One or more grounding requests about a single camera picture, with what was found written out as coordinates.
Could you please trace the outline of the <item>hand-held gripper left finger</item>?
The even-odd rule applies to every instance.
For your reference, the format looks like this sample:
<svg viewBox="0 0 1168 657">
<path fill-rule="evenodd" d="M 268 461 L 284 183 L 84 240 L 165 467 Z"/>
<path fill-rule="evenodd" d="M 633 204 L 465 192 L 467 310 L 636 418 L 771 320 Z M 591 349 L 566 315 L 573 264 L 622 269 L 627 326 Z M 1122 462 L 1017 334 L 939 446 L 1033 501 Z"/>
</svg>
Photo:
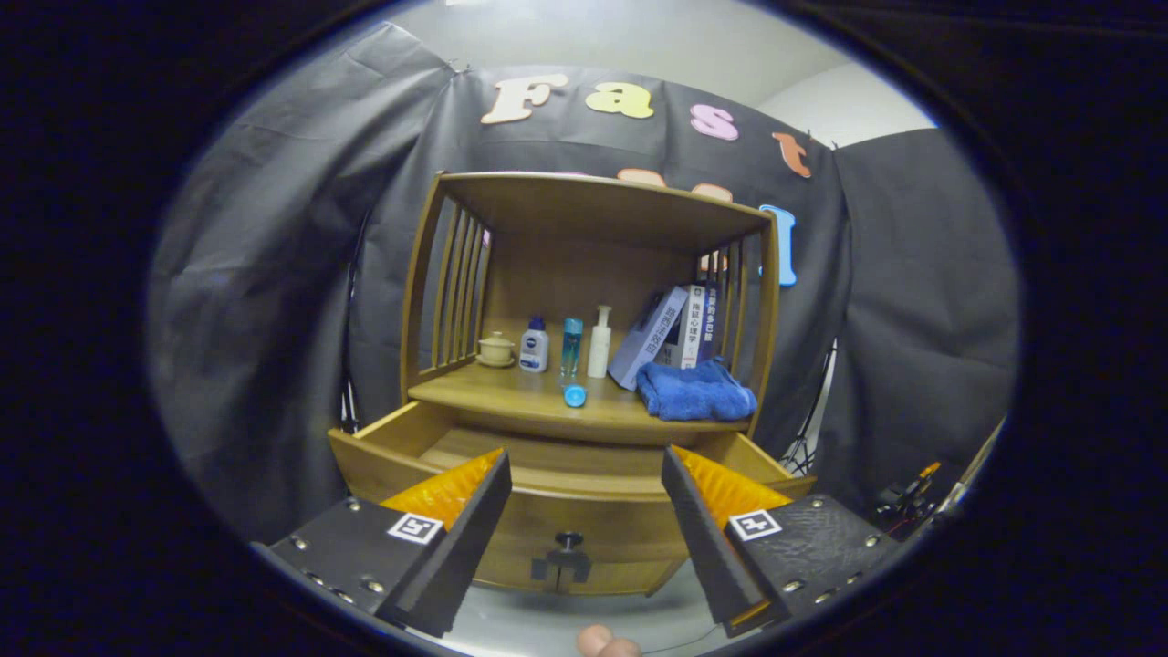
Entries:
<svg viewBox="0 0 1168 657">
<path fill-rule="evenodd" d="M 509 454 L 498 448 L 381 502 L 348 496 L 251 548 L 347 607 L 442 637 L 454 627 L 510 495 Z"/>
</svg>

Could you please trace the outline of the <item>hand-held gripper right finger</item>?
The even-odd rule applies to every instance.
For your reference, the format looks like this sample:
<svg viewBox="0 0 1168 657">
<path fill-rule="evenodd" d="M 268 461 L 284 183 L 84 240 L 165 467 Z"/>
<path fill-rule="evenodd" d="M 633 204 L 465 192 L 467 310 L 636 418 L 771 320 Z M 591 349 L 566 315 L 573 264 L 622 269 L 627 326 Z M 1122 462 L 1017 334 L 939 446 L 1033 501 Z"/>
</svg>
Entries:
<svg viewBox="0 0 1168 657">
<path fill-rule="evenodd" d="M 901 541 L 828 495 L 794 499 L 672 445 L 669 496 L 714 623 L 735 637 L 847 599 L 901 552 Z"/>
</svg>

